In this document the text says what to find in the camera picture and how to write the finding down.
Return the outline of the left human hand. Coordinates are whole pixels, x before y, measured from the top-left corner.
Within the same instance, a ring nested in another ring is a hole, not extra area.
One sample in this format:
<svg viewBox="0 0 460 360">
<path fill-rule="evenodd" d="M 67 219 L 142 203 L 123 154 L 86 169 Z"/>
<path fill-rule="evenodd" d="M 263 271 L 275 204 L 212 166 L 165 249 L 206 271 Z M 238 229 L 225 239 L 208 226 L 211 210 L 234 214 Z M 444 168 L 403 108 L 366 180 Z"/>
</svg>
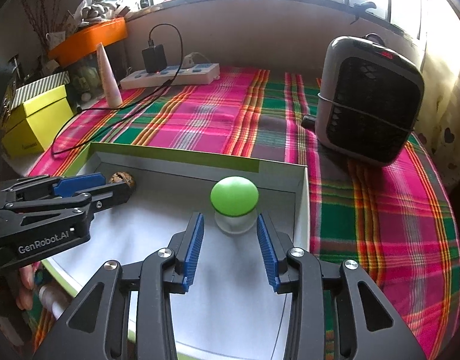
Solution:
<svg viewBox="0 0 460 360">
<path fill-rule="evenodd" d="M 35 272 L 40 263 L 33 263 L 29 266 L 21 267 L 18 272 L 8 274 L 5 277 L 6 282 L 10 282 L 11 296 L 16 302 L 17 308 L 22 311 L 30 311 L 33 306 L 33 290 L 35 287 Z"/>
</svg>

